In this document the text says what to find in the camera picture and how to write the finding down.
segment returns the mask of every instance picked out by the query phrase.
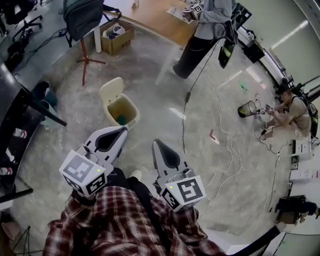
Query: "green object on floor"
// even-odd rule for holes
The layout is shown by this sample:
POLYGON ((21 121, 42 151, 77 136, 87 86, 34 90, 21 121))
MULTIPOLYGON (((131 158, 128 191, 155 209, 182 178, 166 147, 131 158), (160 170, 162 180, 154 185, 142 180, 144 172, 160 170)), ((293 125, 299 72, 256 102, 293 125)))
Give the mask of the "green object on floor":
POLYGON ((243 82, 239 82, 239 85, 244 90, 244 92, 248 91, 248 88, 246 87, 246 85, 243 82))
POLYGON ((116 122, 121 126, 125 126, 127 124, 126 117, 124 115, 119 115, 116 119, 116 122))

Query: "tripod stand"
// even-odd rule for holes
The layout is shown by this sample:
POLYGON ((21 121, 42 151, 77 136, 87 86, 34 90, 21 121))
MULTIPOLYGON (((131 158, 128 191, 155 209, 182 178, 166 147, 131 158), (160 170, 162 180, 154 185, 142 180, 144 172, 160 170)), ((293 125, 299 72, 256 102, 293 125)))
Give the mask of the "tripod stand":
POLYGON ((79 62, 83 62, 84 63, 83 74, 82 74, 82 86, 85 86, 86 68, 87 68, 87 65, 89 64, 89 62, 96 62, 96 63, 101 63, 101 64, 106 64, 106 63, 104 61, 88 58, 87 49, 86 49, 86 45, 85 45, 85 42, 84 42, 83 38, 80 39, 80 43, 81 43, 83 59, 78 60, 77 62, 78 63, 79 62))

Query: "gray jacket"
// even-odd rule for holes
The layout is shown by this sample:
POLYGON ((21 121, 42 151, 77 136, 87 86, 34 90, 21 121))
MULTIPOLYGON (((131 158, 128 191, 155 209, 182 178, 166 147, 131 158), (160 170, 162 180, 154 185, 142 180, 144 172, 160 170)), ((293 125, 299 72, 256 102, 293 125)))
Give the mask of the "gray jacket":
POLYGON ((194 36, 212 40, 225 37, 225 22, 231 20, 236 0, 204 0, 204 8, 194 36))

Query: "cardboard box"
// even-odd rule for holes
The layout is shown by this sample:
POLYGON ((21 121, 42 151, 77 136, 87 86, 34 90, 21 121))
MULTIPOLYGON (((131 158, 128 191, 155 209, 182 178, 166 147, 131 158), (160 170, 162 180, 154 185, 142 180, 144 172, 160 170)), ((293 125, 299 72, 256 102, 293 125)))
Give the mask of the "cardboard box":
POLYGON ((101 38, 101 47, 102 51, 108 53, 109 55, 118 54, 121 49, 130 44, 131 39, 135 37, 134 27, 124 21, 117 20, 120 26, 125 29, 125 32, 121 35, 118 35, 116 38, 110 40, 102 36, 103 31, 107 30, 113 26, 114 22, 109 22, 100 27, 100 38, 101 38))

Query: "plaid shirt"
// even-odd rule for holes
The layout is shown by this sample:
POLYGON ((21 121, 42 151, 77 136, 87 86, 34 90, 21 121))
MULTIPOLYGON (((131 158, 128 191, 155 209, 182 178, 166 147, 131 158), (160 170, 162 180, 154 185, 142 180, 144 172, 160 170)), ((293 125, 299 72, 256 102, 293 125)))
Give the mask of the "plaid shirt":
MULTIPOLYGON (((151 203, 172 241, 168 255, 225 255, 200 228, 196 209, 191 207, 173 212, 165 202, 154 197, 151 203)), ((48 227, 45 256, 71 255, 74 234, 83 234, 81 240, 89 246, 92 255, 167 255, 136 193, 119 186, 102 189, 92 207, 79 204, 71 196, 65 203, 61 219, 51 221, 48 227), (94 229, 94 223, 99 223, 99 228, 94 229), (97 235, 89 242, 91 229, 97 235)))

